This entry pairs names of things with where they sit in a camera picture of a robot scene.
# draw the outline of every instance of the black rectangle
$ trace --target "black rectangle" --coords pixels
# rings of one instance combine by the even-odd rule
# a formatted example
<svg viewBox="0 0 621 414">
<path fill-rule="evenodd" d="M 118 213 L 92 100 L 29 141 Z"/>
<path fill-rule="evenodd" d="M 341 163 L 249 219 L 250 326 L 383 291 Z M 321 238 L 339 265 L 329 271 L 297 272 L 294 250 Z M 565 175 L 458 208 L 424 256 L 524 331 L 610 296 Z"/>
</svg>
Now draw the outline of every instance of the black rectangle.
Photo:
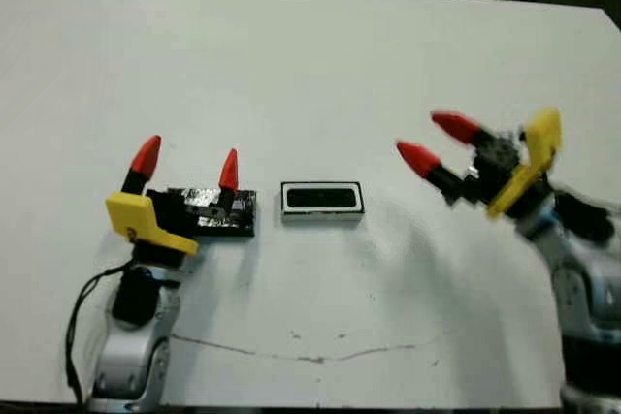
<svg viewBox="0 0 621 414">
<path fill-rule="evenodd" d="M 354 207 L 356 195 L 347 188 L 295 188 L 287 191 L 290 207 Z"/>
</svg>

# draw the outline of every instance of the white table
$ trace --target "white table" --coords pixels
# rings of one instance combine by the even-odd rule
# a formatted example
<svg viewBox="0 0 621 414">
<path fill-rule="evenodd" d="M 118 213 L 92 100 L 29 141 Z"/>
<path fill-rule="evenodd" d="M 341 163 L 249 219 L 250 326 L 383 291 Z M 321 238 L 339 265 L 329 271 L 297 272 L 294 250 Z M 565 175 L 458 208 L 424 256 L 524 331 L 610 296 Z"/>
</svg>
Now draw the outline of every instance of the white table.
<svg viewBox="0 0 621 414">
<path fill-rule="evenodd" d="M 129 257 L 104 199 L 149 135 L 151 186 L 212 186 L 231 146 L 250 241 L 203 247 L 163 402 L 558 405 L 545 267 L 510 225 L 451 211 L 394 148 L 469 153 L 429 119 L 514 129 L 558 106 L 554 178 L 618 199 L 621 34 L 598 10 L 489 0 L 0 0 L 0 398 L 72 401 L 62 338 L 82 284 Z M 359 180 L 355 226 L 283 226 L 283 180 Z M 75 349 L 90 378 L 108 280 Z M 304 358 L 320 358 L 319 364 Z"/>
</svg>

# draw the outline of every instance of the black cable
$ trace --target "black cable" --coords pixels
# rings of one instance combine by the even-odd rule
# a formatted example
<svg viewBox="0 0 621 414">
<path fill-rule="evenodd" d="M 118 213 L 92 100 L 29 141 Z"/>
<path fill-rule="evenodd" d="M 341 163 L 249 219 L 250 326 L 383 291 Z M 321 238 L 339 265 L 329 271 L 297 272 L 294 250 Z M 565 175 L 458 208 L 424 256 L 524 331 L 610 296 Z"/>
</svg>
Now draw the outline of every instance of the black cable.
<svg viewBox="0 0 621 414">
<path fill-rule="evenodd" d="M 122 266 L 107 269 L 90 278 L 84 284 L 84 286 L 82 286 L 82 289 L 78 294 L 78 298 L 76 299 L 76 303 L 74 304 L 74 308 L 71 312 L 69 325 L 67 326 L 67 333 L 65 334 L 65 374 L 67 376 L 67 385 L 69 385 L 69 388 L 73 390 L 76 397 L 76 404 L 78 405 L 78 409 L 84 408 L 84 399 L 82 397 L 82 386 L 80 385 L 80 379 L 78 377 L 78 372 L 76 371 L 76 366 L 74 366 L 74 361 L 71 353 L 73 351 L 74 341 L 76 338 L 76 325 L 78 323 L 78 313 L 80 312 L 80 307 L 82 306 L 86 298 L 88 298 L 88 296 L 95 290 L 95 288 L 99 284 L 99 280 L 101 280 L 105 276 L 110 276 L 121 271 L 126 271 L 127 269 L 129 269 L 132 263 L 133 259 L 129 260 Z"/>
</svg>

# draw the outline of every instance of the yellow bracket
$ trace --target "yellow bracket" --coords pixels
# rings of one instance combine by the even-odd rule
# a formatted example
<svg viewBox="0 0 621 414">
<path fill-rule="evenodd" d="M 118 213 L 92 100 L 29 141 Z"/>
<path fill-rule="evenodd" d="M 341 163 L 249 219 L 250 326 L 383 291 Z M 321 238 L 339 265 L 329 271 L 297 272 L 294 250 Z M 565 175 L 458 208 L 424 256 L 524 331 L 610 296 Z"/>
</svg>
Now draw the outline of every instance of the yellow bracket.
<svg viewBox="0 0 621 414">
<path fill-rule="evenodd" d="M 561 115 L 557 109 L 543 109 L 537 113 L 524 129 L 530 165 L 520 165 L 513 178 L 505 185 L 487 208 L 489 218 L 497 218 L 531 187 L 554 161 L 554 155 L 561 147 Z"/>
<path fill-rule="evenodd" d="M 198 250 L 196 241 L 173 235 L 157 226 L 153 200 L 147 196 L 116 192 L 106 200 L 106 208 L 113 229 L 130 242 L 138 239 L 148 241 L 190 256 Z"/>
</svg>

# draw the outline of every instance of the red fingertip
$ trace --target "red fingertip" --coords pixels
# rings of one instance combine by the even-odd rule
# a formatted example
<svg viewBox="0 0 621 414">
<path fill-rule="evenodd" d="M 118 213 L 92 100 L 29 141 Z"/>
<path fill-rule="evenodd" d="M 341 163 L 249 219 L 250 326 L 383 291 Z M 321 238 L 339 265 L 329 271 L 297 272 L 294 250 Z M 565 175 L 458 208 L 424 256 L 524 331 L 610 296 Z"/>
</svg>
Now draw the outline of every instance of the red fingertip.
<svg viewBox="0 0 621 414">
<path fill-rule="evenodd" d="M 143 144 L 132 161 L 131 170 L 144 176 L 147 181 L 151 179 L 153 172 L 155 172 L 161 143 L 162 139 L 159 136 L 151 136 Z"/>
<path fill-rule="evenodd" d="M 481 131 L 478 123 L 454 111 L 433 111 L 431 119 L 446 133 L 464 144 L 470 144 L 474 136 Z"/>
<path fill-rule="evenodd" d="M 398 141 L 397 149 L 411 169 L 423 179 L 441 165 L 440 159 L 422 145 Z"/>
<path fill-rule="evenodd" d="M 238 178 L 237 178 L 237 150 L 231 149 L 229 155 L 226 157 L 224 167 L 222 167 L 222 174 L 220 175 L 220 182 L 218 183 L 222 189 L 232 189 L 237 191 Z"/>
</svg>

